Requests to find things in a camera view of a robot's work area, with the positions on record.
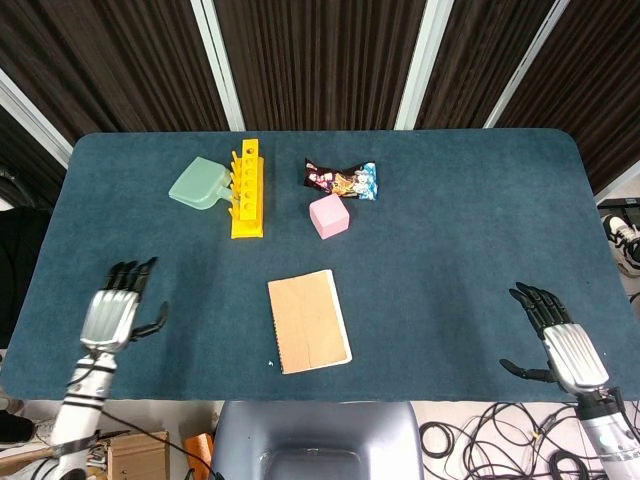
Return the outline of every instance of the mint green dustpan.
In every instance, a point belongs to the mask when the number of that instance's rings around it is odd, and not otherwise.
[[[196,157],[182,172],[169,190],[169,196],[178,202],[205,210],[213,207],[218,199],[231,201],[231,173],[224,165],[206,158]]]

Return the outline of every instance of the snack wrapper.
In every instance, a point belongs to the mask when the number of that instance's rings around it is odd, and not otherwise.
[[[376,163],[366,162],[345,170],[319,167],[305,160],[304,185],[340,197],[376,200],[378,179]]]

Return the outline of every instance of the brown notebook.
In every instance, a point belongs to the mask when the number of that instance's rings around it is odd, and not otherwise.
[[[282,373],[351,361],[331,270],[268,283]]]

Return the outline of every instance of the dark brown curtain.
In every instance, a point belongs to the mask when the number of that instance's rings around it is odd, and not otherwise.
[[[393,128],[424,0],[216,0],[249,130]]]
[[[0,67],[72,144],[227,129],[187,0],[2,0]]]
[[[571,134],[596,193],[640,160],[640,2],[572,1],[498,126]]]
[[[0,108],[0,166],[19,175],[38,206],[55,203],[66,170],[4,108]],[[14,206],[24,203],[22,194],[4,179],[0,196]]]
[[[482,127],[553,0],[456,0],[416,128]]]

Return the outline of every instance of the tangled cables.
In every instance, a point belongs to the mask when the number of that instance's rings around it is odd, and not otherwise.
[[[526,419],[523,425],[516,426],[510,422],[499,418],[500,414],[507,409],[517,409]],[[568,415],[559,417],[567,411]],[[462,480],[518,480],[534,478],[551,478],[561,480],[561,474],[572,474],[579,480],[601,480],[606,479],[603,470],[590,470],[584,463],[585,460],[594,460],[598,457],[587,457],[568,452],[558,445],[549,434],[562,423],[575,419],[573,406],[565,404],[555,412],[548,415],[541,423],[538,423],[529,410],[521,403],[494,403],[489,406],[481,415],[472,417],[462,428],[445,423],[430,421],[420,426],[419,434],[422,443],[423,453],[433,459],[445,459],[444,472],[447,472],[447,465],[452,458],[456,447],[461,447],[462,441],[462,465],[465,471]],[[493,433],[498,434],[504,445],[486,440],[488,427],[493,427]],[[518,432],[521,438],[514,439],[513,435],[505,433],[506,429]],[[425,434],[429,431],[438,431],[444,436],[445,447],[438,450],[429,448]],[[548,458],[541,454],[541,448],[545,442],[552,444],[556,451]],[[519,447],[526,453],[526,460],[518,462],[512,454],[507,453],[505,448]],[[500,461],[492,461],[491,456],[499,455]],[[571,461],[574,466],[561,469],[561,461]],[[547,472],[536,472],[539,462],[548,464]],[[454,477],[442,477],[431,470],[427,465],[424,468],[440,480],[451,480]]]

